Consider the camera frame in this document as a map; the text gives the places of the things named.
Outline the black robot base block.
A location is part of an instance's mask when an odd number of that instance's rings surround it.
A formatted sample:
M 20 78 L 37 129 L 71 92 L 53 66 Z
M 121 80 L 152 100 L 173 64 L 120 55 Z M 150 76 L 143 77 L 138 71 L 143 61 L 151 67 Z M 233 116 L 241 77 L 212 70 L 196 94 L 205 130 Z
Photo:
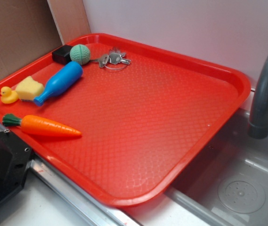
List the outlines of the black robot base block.
M 25 185 L 32 148 L 8 129 L 0 129 L 0 206 Z

